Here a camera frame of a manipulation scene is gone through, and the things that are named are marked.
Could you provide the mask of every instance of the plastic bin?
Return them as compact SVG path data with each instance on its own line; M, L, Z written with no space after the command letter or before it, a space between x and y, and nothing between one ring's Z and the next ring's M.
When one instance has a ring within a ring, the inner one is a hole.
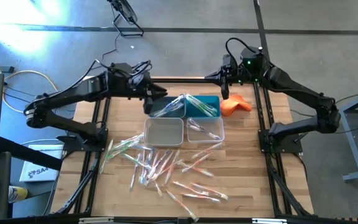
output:
M180 147L183 143L183 120L180 118L147 118L144 142L149 146Z
M218 96L194 96L196 99L200 100L201 102L213 106L217 109L216 117L221 116L221 106L219 102ZM197 107L193 106L188 100L186 100L186 117L188 118L211 118L200 111Z
M190 143L218 143L224 140L224 128L222 118L193 118L199 125L207 131L218 135L221 139L215 140L201 131L195 131L187 127L187 140Z
M167 106L169 103L171 103L174 99L178 98L177 96L165 96L161 99L158 99L156 101L153 102L153 108L152 111L150 112L150 114L153 114L156 111L162 110L165 106ZM161 118L183 118L186 115L186 103L185 103L185 99L182 99L181 102L185 105L184 107L169 112L167 114L165 114L164 116L161 116Z

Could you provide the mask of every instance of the clear plastic container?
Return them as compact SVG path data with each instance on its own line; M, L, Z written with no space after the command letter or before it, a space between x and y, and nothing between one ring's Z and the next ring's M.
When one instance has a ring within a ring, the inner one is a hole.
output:
M220 137L215 140L201 131L195 131L187 127L187 140L190 143L218 143L224 140L224 128L222 118L193 118L199 125L204 127L207 131L216 134Z
M183 143L183 120L180 118L147 118L144 142L149 146L180 147Z

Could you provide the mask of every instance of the white cable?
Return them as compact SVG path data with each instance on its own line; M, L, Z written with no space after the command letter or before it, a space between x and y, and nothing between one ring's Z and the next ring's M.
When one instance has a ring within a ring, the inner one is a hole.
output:
M17 74L20 74L20 73L34 73L34 74L37 74L37 75L40 75L44 78L46 78L48 80L48 82L53 86L53 88L58 91L58 89L56 88L55 84L53 84L53 82L51 81L51 79L49 79L49 77L43 73L40 73L40 72L37 72L37 71L33 71L33 70L23 70L23 71L19 71L19 72L15 72L13 73L12 75L9 75L8 77L6 77L4 80L7 80L8 78L11 78ZM8 106L10 109L16 111L16 112L19 112L19 113L23 113L23 111L21 110L18 110L18 109L15 109L13 106L11 106L5 99L5 94L2 95L2 100L3 102L6 104L6 106Z
M25 143L22 143L21 145L25 145L25 144L33 143L33 142L39 142L39 141L59 141L59 140L58 139L37 139L37 140L27 141Z

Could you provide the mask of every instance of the teal plastic container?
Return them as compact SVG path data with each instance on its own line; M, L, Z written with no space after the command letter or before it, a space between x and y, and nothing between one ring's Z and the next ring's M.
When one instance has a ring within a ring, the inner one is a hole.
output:
M158 99L153 102L153 108L152 111L149 114L150 118L153 118L153 113L156 111L162 110L165 106L167 106L169 103L171 103L174 99L178 98L177 96L164 96L161 99ZM186 114L186 103L185 99L180 100L182 103L185 104L184 107L177 109L175 111L169 112L165 115L163 115L161 118L183 118Z
M194 96L197 100L210 105L217 110L217 115L215 117L221 116L221 107L218 96ZM186 117L188 118L210 118L197 107L193 106L188 100L186 100Z

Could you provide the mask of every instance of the yellow cable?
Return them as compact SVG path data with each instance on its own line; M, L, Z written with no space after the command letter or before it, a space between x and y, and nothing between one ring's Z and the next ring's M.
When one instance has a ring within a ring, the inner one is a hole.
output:
M33 70L23 70L23 71L19 71L19 72L15 72L13 73L12 75L9 75L8 77L6 77L4 80L7 80L9 78L12 78L14 75L17 75L17 74L20 74L20 73L34 73L34 74L37 74L37 75L40 75L44 78L46 78L48 80L48 82L53 86L53 88L58 91L58 89L56 88L55 84L53 84L53 82L51 81L51 79L49 79L49 77L43 73L40 73L40 72L37 72L37 71L33 71ZM13 106L11 106L5 99L5 94L2 94L2 100L3 102L6 104L6 106L8 106L10 109L16 111L16 112L19 112L19 113L23 113L23 111L21 110L18 110L18 109L15 109Z

